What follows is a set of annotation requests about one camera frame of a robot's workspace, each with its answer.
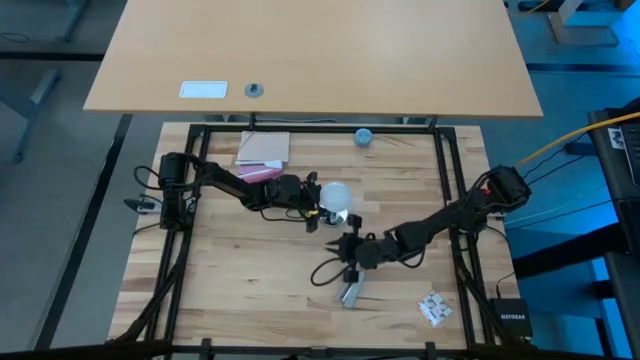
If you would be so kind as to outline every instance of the yellow cable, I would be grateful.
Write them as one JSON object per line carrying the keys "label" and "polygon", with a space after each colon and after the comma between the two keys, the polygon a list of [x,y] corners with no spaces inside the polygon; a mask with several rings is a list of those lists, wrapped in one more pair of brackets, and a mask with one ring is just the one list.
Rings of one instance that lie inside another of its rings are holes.
{"label": "yellow cable", "polygon": [[541,7],[547,5],[549,3],[549,1],[551,1],[551,0],[544,0],[540,5],[534,7],[533,9],[524,11],[524,12],[514,13],[514,12],[511,12],[509,10],[507,10],[507,11],[509,12],[509,14],[514,15],[514,16],[527,15],[527,14],[531,14],[532,12],[534,12],[534,11],[540,9]]}
{"label": "yellow cable", "polygon": [[551,149],[552,147],[554,147],[554,146],[560,144],[561,142],[563,142],[563,141],[565,141],[567,139],[570,139],[570,138],[572,138],[572,137],[574,137],[576,135],[580,135],[580,134],[585,133],[587,131],[598,129],[598,128],[601,128],[601,127],[604,127],[604,126],[613,125],[613,124],[617,124],[617,123],[620,123],[620,122],[623,122],[623,121],[635,119],[637,117],[640,117],[640,112],[636,112],[636,113],[633,113],[633,114],[629,114],[629,115],[620,116],[620,117],[617,117],[617,118],[605,120],[605,121],[599,122],[597,124],[585,126],[585,127],[581,128],[581,129],[572,131],[572,132],[568,133],[567,135],[559,138],[558,140],[552,142],[551,144],[549,144],[549,145],[543,147],[542,149],[534,152],[533,154],[527,156],[526,158],[520,160],[516,164],[516,166],[520,166],[520,165],[524,165],[524,164],[528,163],[529,161],[531,161],[531,160],[535,159],[536,157],[540,156],[545,151]]}

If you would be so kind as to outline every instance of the black metal frame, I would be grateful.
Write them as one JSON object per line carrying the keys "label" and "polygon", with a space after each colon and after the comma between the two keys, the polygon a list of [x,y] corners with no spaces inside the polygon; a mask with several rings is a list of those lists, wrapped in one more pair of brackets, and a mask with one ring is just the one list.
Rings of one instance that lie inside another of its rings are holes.
{"label": "black metal frame", "polygon": [[[259,131],[282,131],[286,130],[292,133],[353,133],[359,126],[299,126],[299,125],[258,125],[255,117],[250,117],[248,125],[249,129]],[[201,138],[201,144],[198,156],[205,159],[207,149],[209,148],[210,135],[212,132],[238,132],[246,130],[247,127],[229,126],[229,125],[212,125],[198,124],[191,125],[188,132],[187,144],[185,152],[193,153],[196,140]],[[444,155],[443,140],[449,143],[453,170],[456,177],[456,188],[458,196],[466,194],[466,186],[462,172],[462,163],[457,145],[456,133],[453,127],[373,127],[373,133],[382,134],[425,134],[434,137],[434,146],[436,150],[436,158],[442,191],[444,195],[445,205],[452,200],[451,188],[447,174],[447,164]],[[381,349],[381,348],[328,348],[328,347],[242,347],[242,346],[214,346],[211,339],[203,339],[199,346],[176,346],[172,345],[175,326],[178,316],[179,303],[181,298],[182,284],[186,271],[187,257],[191,244],[191,235],[193,230],[193,222],[197,210],[197,202],[200,189],[195,188],[192,196],[195,201],[191,205],[189,211],[189,228],[183,232],[182,242],[180,245],[180,253],[174,265],[170,269],[170,259],[173,252],[174,243],[176,241],[176,232],[168,231],[165,237],[165,246],[161,255],[161,263],[158,270],[158,278],[154,299],[145,307],[143,313],[150,316],[145,317],[145,321],[139,322],[139,326],[146,326],[147,331],[142,342],[138,342],[137,335],[132,337],[125,336],[123,341],[107,342],[103,345],[81,346],[71,348],[61,348],[45,350],[49,348],[49,343],[44,342],[36,348],[36,351],[20,352],[12,354],[3,354],[3,359],[120,359],[120,358],[149,358],[151,356],[165,355],[165,359],[170,359],[173,353],[193,353],[200,354],[201,359],[213,358],[216,354],[253,354],[253,355],[302,355],[314,358],[327,358],[333,356],[389,356],[389,357],[419,357],[423,359],[434,360],[436,357],[449,358],[504,358],[504,359],[521,359],[521,358],[544,358],[544,359],[600,359],[599,356],[581,355],[557,351],[537,350],[522,344],[514,344],[513,339],[504,330],[498,317],[491,308],[484,290],[482,280],[482,270],[479,262],[479,256],[476,247],[476,240],[470,234],[466,235],[469,249],[469,259],[473,274],[469,273],[464,264],[462,252],[460,248],[461,234],[455,228],[450,229],[450,239],[452,245],[452,257],[455,265],[455,276],[458,286],[458,295],[460,299],[460,312],[462,315],[463,330],[467,349],[461,350],[436,350],[433,342],[426,342],[423,349]],[[155,340],[157,330],[158,316],[160,312],[160,304],[164,301],[164,296],[169,289],[173,287],[167,324],[164,329],[164,336],[161,340]],[[482,329],[486,344],[479,344],[475,340],[473,328],[473,320],[468,299],[467,290],[478,302],[481,309]],[[56,307],[50,310],[48,317],[57,318],[62,313],[62,308]],[[493,331],[501,337],[502,344],[495,345],[495,336]]]}

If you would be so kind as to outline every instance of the light wood desk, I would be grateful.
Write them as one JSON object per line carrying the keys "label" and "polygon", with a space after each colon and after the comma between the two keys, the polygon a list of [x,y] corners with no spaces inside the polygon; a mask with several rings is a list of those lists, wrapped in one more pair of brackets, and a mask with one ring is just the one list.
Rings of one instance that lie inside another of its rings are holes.
{"label": "light wood desk", "polygon": [[85,109],[542,116],[501,0],[129,1]]}
{"label": "light wood desk", "polygon": [[[184,151],[188,129],[186,123],[164,125],[156,170],[161,155]],[[455,130],[465,181],[472,184],[489,168],[482,134],[479,127]],[[239,132],[212,133],[207,160],[235,171],[239,139]],[[295,132],[290,154],[287,173],[306,176],[317,171],[320,184],[342,181],[349,185],[354,212],[363,217],[362,231],[381,234],[404,221],[423,219],[443,206],[433,135],[376,134],[372,145],[363,149],[354,145],[352,134]],[[445,156],[447,168],[452,169],[447,150]],[[455,198],[453,171],[448,175]],[[270,209],[265,214],[281,217],[283,211]],[[138,226],[157,221],[157,216],[142,216]],[[504,230],[496,221],[490,225]],[[325,243],[347,230],[346,226],[320,225],[308,234],[304,224],[266,222],[226,193],[203,187],[174,343],[199,345],[201,338],[211,338],[217,346],[407,349],[424,348],[425,342],[433,341],[439,349],[466,348],[447,231],[427,247],[420,268],[388,263],[368,271],[356,309],[346,310],[333,302],[341,281],[314,287],[309,275],[332,257],[324,250]],[[110,336],[123,333],[151,298],[165,233],[154,228],[134,238]],[[478,247],[487,295],[495,296],[496,281],[513,271],[508,245],[500,235],[483,231]],[[327,266],[318,280],[341,268],[339,263]],[[416,305],[431,290],[440,293],[454,310],[436,328]],[[501,283],[501,292],[505,297],[519,296],[514,277]],[[473,298],[469,299],[476,340],[482,342],[479,310]],[[166,303],[158,337],[163,336]]]}

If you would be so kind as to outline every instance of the wooden table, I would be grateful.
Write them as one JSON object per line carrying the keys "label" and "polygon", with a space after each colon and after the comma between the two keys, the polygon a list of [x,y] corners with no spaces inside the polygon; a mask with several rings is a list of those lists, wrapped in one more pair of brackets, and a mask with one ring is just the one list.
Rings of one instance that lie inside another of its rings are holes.
{"label": "wooden table", "polygon": [[[184,151],[188,129],[187,123],[164,125],[154,160],[156,170],[161,155]],[[480,128],[458,126],[455,130],[466,183],[471,184],[489,167]],[[354,146],[352,136],[292,133],[286,172],[306,176],[317,171],[321,184],[346,183],[366,232],[381,234],[442,208],[432,135],[376,134],[372,145],[364,149]],[[239,139],[239,132],[214,132],[207,160],[235,171]],[[445,155],[447,168],[452,169],[451,156],[446,151]],[[453,171],[449,179],[455,193]],[[265,213],[283,216],[281,209]],[[138,226],[157,221],[157,216],[141,216]],[[496,221],[491,220],[490,225],[503,230]],[[439,349],[466,348],[447,231],[427,247],[420,268],[389,263],[368,271],[356,309],[346,310],[333,302],[340,281],[314,287],[309,275],[332,256],[324,250],[325,243],[347,229],[320,225],[318,231],[307,234],[303,224],[263,221],[226,193],[202,188],[174,343],[199,345],[201,338],[211,338],[217,346],[406,349],[423,348],[425,342],[433,341]],[[110,336],[124,332],[150,299],[164,239],[165,231],[158,228],[134,238]],[[495,296],[496,281],[513,271],[508,245],[500,235],[483,231],[478,247],[487,295]],[[340,268],[333,263],[318,279]],[[436,328],[416,305],[431,290],[440,293],[454,310]],[[504,297],[519,296],[514,277],[501,282],[501,292]],[[475,336],[482,342],[479,310],[469,298]],[[159,322],[162,330],[166,312],[165,304]]]}
{"label": "wooden table", "polygon": [[542,116],[501,0],[129,1],[85,109]]}

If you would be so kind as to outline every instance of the blue cap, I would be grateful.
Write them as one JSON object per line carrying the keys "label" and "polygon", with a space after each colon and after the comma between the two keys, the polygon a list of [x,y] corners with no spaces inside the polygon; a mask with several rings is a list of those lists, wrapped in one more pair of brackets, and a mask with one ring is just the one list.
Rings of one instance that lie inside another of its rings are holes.
{"label": "blue cap", "polygon": [[354,136],[354,140],[356,141],[356,145],[366,147],[371,144],[373,140],[373,133],[369,129],[358,129]]}

